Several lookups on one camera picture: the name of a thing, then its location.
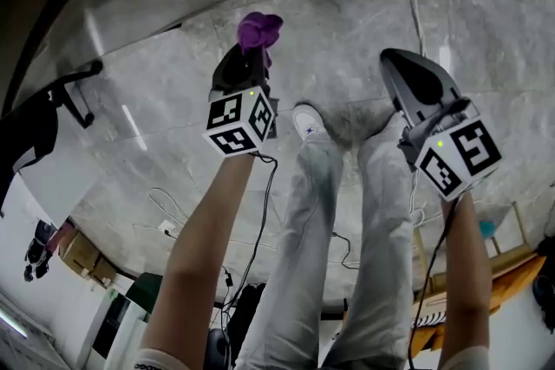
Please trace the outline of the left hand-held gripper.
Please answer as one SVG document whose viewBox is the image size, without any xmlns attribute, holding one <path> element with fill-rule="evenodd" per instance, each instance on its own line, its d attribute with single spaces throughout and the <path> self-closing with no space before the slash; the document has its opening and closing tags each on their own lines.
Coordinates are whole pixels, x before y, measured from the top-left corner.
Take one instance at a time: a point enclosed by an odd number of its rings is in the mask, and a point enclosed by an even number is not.
<svg viewBox="0 0 555 370">
<path fill-rule="evenodd" d="M 235 44 L 214 70 L 211 91 L 217 93 L 203 138 L 222 157 L 254 153 L 275 136 L 276 111 L 263 90 L 270 65 L 266 49 L 251 49 L 249 59 Z"/>
</svg>

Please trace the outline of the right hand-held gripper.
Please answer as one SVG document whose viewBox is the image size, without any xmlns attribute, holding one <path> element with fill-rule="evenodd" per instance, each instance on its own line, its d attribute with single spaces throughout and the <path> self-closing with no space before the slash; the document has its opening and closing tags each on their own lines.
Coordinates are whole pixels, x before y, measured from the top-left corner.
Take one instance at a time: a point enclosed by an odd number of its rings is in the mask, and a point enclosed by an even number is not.
<svg viewBox="0 0 555 370">
<path fill-rule="evenodd" d="M 502 155 L 488 126 L 441 65 L 404 49 L 384 49 L 380 63 L 394 108 L 409 124 L 399 147 L 443 200 L 455 200 L 498 168 Z"/>
</svg>

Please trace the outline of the purple cloth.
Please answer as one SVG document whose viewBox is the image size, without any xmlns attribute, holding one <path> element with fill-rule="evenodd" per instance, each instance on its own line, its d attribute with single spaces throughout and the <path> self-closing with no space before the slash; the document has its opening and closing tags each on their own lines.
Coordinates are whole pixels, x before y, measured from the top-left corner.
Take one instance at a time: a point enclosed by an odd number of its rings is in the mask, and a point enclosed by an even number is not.
<svg viewBox="0 0 555 370">
<path fill-rule="evenodd" d="M 280 37 L 280 30 L 284 25 L 281 16 L 264 14 L 254 11 L 246 15 L 237 28 L 237 42 L 242 55 L 256 48 L 264 50 L 264 67 L 269 69 L 272 65 L 268 48 L 273 46 Z"/>
</svg>

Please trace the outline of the person's right forearm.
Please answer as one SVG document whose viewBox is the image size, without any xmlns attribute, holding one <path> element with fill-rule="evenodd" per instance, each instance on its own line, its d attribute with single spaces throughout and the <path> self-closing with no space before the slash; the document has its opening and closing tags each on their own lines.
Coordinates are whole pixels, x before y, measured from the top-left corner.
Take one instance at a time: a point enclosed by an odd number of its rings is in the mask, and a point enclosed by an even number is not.
<svg viewBox="0 0 555 370">
<path fill-rule="evenodd" d="M 492 268 L 472 195 L 442 204 L 446 235 L 447 322 L 441 361 L 469 347 L 489 347 Z"/>
</svg>

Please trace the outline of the person's left forearm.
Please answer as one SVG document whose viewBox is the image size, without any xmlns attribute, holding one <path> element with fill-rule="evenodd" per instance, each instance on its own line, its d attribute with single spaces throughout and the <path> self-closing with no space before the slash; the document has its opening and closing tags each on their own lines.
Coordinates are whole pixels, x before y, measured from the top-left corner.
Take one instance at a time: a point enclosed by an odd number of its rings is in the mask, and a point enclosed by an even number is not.
<svg viewBox="0 0 555 370">
<path fill-rule="evenodd" d="M 202 370 L 219 274 L 255 158 L 223 161 L 173 245 L 140 349 Z"/>
</svg>

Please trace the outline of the person's left white shoe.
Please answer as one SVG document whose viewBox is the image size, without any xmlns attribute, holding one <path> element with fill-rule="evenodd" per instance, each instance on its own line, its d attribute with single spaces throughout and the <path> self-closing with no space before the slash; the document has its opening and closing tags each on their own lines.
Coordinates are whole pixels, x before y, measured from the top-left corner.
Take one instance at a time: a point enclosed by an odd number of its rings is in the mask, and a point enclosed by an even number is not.
<svg viewBox="0 0 555 370">
<path fill-rule="evenodd" d="M 292 119 L 302 140 L 329 135 L 321 114 L 312 105 L 297 104 L 292 110 Z"/>
</svg>

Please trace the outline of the person's right leg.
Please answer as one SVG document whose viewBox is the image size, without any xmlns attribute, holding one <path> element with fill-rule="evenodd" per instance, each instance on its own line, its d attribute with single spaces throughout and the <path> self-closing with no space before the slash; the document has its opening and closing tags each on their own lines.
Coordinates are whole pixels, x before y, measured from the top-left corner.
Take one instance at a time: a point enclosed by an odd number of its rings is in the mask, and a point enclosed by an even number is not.
<svg viewBox="0 0 555 370">
<path fill-rule="evenodd" d="M 403 119 L 393 114 L 358 150 L 362 246 L 352 301 L 325 357 L 338 370 L 402 370 L 413 303 L 412 176 L 397 146 Z"/>
</svg>

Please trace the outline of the person's leg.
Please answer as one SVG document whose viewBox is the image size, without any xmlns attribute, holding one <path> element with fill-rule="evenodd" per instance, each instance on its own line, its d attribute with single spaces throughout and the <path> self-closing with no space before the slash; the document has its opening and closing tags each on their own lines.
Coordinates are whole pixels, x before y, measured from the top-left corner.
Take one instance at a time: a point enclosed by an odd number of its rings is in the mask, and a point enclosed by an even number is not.
<svg viewBox="0 0 555 370">
<path fill-rule="evenodd" d="M 403 119 L 393 114 L 358 150 L 362 246 L 352 301 L 325 357 L 338 370 L 402 370 L 413 303 L 412 176 L 397 146 Z"/>
<path fill-rule="evenodd" d="M 328 137 L 301 146 L 274 269 L 235 370 L 317 368 L 319 325 L 343 152 Z"/>
</svg>

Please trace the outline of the person's left leg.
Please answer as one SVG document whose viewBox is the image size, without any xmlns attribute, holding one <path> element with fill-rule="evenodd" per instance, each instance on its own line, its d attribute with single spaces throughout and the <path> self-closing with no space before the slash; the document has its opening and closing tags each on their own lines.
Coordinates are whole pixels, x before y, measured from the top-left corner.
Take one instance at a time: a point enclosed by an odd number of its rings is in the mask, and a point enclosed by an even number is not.
<svg viewBox="0 0 555 370">
<path fill-rule="evenodd" d="M 328 137 L 301 146 L 274 269 L 235 370 L 317 368 L 319 325 L 343 152 Z"/>
</svg>

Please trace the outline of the black office chair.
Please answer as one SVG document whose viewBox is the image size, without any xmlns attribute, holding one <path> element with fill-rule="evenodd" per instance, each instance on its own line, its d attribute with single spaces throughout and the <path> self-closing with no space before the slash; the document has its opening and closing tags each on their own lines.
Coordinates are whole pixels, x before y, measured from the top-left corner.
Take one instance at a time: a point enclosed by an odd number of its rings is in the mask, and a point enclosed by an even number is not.
<svg viewBox="0 0 555 370">
<path fill-rule="evenodd" d="M 52 153 L 58 132 L 58 108 L 66 107 L 82 128 L 92 125 L 94 115 L 79 112 L 66 86 L 98 75 L 102 69 L 102 61 L 94 60 L 88 70 L 51 82 L 0 119 L 0 181 L 11 181 L 20 169 Z"/>
</svg>

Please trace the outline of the white bathtub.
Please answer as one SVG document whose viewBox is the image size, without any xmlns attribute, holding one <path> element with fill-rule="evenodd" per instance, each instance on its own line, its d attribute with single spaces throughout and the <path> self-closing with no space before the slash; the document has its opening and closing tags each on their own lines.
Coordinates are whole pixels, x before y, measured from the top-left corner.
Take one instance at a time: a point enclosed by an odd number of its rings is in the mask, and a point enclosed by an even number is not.
<svg viewBox="0 0 555 370">
<path fill-rule="evenodd" d="M 2 213 L 11 220 L 41 219 L 60 227 L 98 177 L 87 160 L 46 159 L 20 170 L 12 179 Z"/>
</svg>

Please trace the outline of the dark green bin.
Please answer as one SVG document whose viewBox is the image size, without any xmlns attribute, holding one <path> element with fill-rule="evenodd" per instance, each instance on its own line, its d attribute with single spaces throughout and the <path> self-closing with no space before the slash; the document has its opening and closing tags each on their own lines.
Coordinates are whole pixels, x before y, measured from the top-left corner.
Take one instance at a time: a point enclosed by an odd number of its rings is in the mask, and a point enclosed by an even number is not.
<svg viewBox="0 0 555 370">
<path fill-rule="evenodd" d="M 149 315 L 153 313 L 163 276 L 154 273 L 141 273 L 126 292 L 126 298 L 144 309 Z"/>
</svg>

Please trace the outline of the cardboard box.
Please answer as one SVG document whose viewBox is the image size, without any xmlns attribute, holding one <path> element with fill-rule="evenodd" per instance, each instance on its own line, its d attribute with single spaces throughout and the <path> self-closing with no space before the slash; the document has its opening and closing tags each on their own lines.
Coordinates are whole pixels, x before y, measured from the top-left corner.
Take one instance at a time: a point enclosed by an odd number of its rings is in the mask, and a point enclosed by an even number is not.
<svg viewBox="0 0 555 370">
<path fill-rule="evenodd" d="M 116 278 L 117 272 L 104 256 L 100 256 L 89 275 L 92 280 L 107 289 Z"/>
<path fill-rule="evenodd" d="M 93 271 L 100 251 L 81 231 L 68 233 L 58 245 L 58 256 L 78 276 L 87 277 Z"/>
</svg>

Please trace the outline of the person's white shirt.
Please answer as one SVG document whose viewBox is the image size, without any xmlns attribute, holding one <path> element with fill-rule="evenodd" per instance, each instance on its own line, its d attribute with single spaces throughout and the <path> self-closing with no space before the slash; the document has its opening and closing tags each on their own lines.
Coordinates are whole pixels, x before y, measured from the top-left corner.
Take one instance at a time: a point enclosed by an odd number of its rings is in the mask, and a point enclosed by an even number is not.
<svg viewBox="0 0 555 370">
<path fill-rule="evenodd" d="M 190 370 L 170 354 L 160 350 L 140 349 L 128 370 Z M 437 370 L 490 370 L 489 350 L 469 347 L 451 357 Z"/>
</svg>

